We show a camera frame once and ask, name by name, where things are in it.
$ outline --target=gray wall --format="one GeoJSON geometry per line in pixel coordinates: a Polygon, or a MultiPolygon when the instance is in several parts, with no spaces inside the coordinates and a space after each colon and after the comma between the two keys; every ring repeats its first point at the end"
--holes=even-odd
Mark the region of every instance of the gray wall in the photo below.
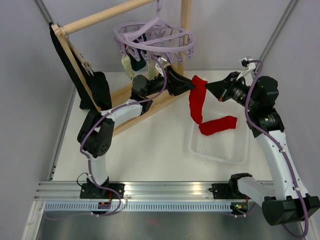
{"type": "MultiPolygon", "coordinates": [[[[61,25],[113,7],[127,0],[43,0],[61,25]]],[[[239,68],[239,59],[259,58],[289,0],[193,0],[190,30],[196,36],[188,69],[239,68]]],[[[163,0],[161,16],[179,23],[181,0],[163,0]]],[[[115,26],[149,21],[156,3],[134,9],[70,36],[94,69],[123,71],[113,40],[115,26]]]]}
{"type": "Polygon", "coordinates": [[[32,0],[0,7],[0,239],[21,239],[72,89],[32,0]]]}
{"type": "MultiPolygon", "coordinates": [[[[269,53],[263,73],[279,82],[276,108],[295,166],[320,196],[320,1],[300,1],[269,53]]],[[[320,228],[320,212],[315,214],[320,228]]]]}

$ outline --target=metal grate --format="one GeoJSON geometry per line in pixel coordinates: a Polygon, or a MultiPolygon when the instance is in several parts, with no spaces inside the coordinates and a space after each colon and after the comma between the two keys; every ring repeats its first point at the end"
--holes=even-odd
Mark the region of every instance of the metal grate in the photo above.
{"type": "MultiPolygon", "coordinates": [[[[114,210],[118,201],[108,208],[114,210]]],[[[103,211],[98,202],[47,201],[46,211],[103,211]]],[[[231,212],[230,202],[127,202],[120,210],[127,212],[231,212]]]]}

